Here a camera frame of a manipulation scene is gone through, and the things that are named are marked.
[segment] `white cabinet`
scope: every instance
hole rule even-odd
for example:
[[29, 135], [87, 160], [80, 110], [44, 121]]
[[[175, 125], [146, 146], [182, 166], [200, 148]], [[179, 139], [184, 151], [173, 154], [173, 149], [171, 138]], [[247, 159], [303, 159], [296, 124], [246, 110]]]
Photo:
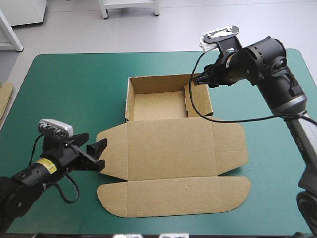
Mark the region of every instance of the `white cabinet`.
[[47, 0], [0, 0], [0, 10], [11, 26], [41, 23]]
[[159, 0], [99, 0], [103, 18], [108, 18], [108, 9], [125, 7], [152, 7], [155, 15], [159, 15]]

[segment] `white shelf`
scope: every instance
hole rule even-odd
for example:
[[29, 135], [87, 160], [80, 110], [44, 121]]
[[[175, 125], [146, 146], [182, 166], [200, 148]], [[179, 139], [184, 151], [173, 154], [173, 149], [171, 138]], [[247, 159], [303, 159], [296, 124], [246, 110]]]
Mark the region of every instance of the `white shelf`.
[[124, 7], [153, 7], [155, 15], [159, 15], [159, 0], [99, 0], [103, 18], [108, 18], [108, 9]]
[[123, 7], [152, 7], [154, 0], [104, 0], [107, 9]]
[[0, 43], [0, 51], [5, 51], [5, 50], [15, 50], [15, 47], [11, 43]]

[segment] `open cardboard box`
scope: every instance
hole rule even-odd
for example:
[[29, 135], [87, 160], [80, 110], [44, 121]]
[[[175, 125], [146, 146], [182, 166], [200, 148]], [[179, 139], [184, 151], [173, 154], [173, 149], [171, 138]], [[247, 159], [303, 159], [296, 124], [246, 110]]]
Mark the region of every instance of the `open cardboard box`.
[[[121, 217], [229, 211], [247, 197], [246, 177], [218, 177], [248, 161], [243, 127], [200, 118], [190, 103], [189, 74], [128, 80], [127, 123], [108, 139], [101, 173], [127, 182], [104, 184], [98, 198]], [[206, 85], [192, 87], [195, 105], [212, 115]]]

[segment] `green tabletop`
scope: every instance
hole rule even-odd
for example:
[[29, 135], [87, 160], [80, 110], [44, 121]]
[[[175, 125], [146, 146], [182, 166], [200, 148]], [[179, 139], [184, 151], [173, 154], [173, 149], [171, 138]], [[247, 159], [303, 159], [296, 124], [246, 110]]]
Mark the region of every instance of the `green tabletop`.
[[[54, 54], [37, 56], [0, 131], [0, 174], [11, 176], [25, 168], [41, 118], [73, 125], [75, 133], [98, 132], [124, 123], [127, 78], [137, 75], [190, 73], [201, 52]], [[308, 96], [307, 109], [317, 119], [317, 90], [297, 50], [287, 50], [288, 63]], [[201, 60], [198, 71], [213, 63], [218, 52]], [[249, 119], [270, 115], [257, 87], [245, 80], [210, 90], [214, 116]], [[247, 176], [252, 188], [237, 209], [218, 214], [156, 218], [120, 218], [100, 204], [96, 190], [118, 182], [96, 172], [73, 172], [81, 196], [64, 203], [58, 191], [46, 191], [26, 216], [16, 219], [11, 233], [117, 234], [186, 232], [223, 235], [292, 235], [308, 232], [296, 206], [298, 180], [304, 162], [282, 119], [243, 124], [249, 162], [226, 175]], [[41, 152], [40, 140], [35, 160]], [[60, 182], [74, 197], [72, 185]]]

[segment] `white furniture leg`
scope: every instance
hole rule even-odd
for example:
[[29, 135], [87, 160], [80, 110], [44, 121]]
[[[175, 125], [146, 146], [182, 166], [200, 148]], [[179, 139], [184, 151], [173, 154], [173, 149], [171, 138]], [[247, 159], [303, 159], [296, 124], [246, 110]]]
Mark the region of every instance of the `white furniture leg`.
[[0, 10], [0, 50], [22, 51], [23, 46]]
[[99, 5], [103, 18], [108, 18], [108, 12], [105, 8], [104, 0], [99, 0]]
[[159, 0], [154, 0], [155, 16], [159, 15]]

